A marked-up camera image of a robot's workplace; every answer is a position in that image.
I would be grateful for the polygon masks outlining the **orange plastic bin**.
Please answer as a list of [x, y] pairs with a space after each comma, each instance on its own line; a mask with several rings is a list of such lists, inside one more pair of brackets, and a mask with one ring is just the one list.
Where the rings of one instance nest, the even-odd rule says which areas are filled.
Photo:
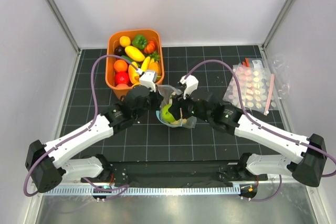
[[[108, 40], [107, 46], [107, 54], [111, 55], [114, 53], [114, 50], [117, 46], [120, 45], [119, 39], [121, 36], [128, 36], [130, 39], [133, 39], [136, 35], [141, 34], [144, 35], [146, 39], [152, 40], [155, 42], [156, 50], [160, 56], [159, 64], [160, 64], [160, 71], [161, 74], [158, 75], [156, 84], [163, 84], [164, 80], [164, 58], [163, 58], [163, 51], [161, 46], [161, 38], [157, 31], [153, 29], [136, 29], [136, 30], [124, 30], [119, 31], [113, 34]], [[120, 98], [122, 95], [126, 95], [126, 93], [131, 89], [128, 88], [117, 88], [114, 82], [115, 70], [114, 70], [114, 62], [116, 58], [109, 57], [106, 59], [106, 74], [105, 74], [105, 81], [109, 88], [115, 93], [117, 98]]]

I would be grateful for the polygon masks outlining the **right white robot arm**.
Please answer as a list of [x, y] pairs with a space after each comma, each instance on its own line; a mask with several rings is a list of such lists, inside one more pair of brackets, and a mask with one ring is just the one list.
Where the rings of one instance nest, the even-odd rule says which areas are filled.
[[310, 187], [318, 187], [326, 164], [322, 136], [297, 135], [267, 124], [241, 109], [217, 100], [211, 93], [200, 97], [173, 95], [169, 112], [175, 119], [192, 116], [207, 122], [213, 129], [249, 139], [276, 152], [275, 155], [244, 153], [237, 164], [239, 178], [278, 174], [291, 176]]

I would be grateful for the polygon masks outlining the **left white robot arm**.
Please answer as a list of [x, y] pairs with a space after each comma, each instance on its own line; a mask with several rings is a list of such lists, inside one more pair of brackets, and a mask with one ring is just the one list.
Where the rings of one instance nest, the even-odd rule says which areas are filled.
[[29, 145], [25, 167], [26, 180], [31, 179], [37, 192], [46, 193], [57, 187], [70, 173], [66, 163], [76, 154], [105, 138], [131, 127], [147, 111], [158, 110], [162, 95], [142, 85], [131, 89], [122, 100], [96, 114], [87, 124], [56, 140], [43, 144], [36, 140]]

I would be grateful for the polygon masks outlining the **clear blue zip bag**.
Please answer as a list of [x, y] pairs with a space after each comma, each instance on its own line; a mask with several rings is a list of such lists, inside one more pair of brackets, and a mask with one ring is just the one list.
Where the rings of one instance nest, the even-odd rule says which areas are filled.
[[170, 85], [158, 85], [157, 88], [159, 95], [163, 97], [159, 110], [156, 111], [157, 119], [172, 128], [194, 128], [197, 118], [194, 116], [185, 118], [182, 109], [179, 107], [178, 98], [183, 98], [183, 92]]

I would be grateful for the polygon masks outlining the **green apple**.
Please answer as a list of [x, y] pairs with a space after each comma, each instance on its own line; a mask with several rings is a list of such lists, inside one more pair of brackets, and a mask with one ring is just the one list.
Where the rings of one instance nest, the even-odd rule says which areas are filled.
[[161, 118], [166, 123], [172, 123], [175, 121], [174, 116], [169, 112], [171, 104], [165, 105], [161, 110]]

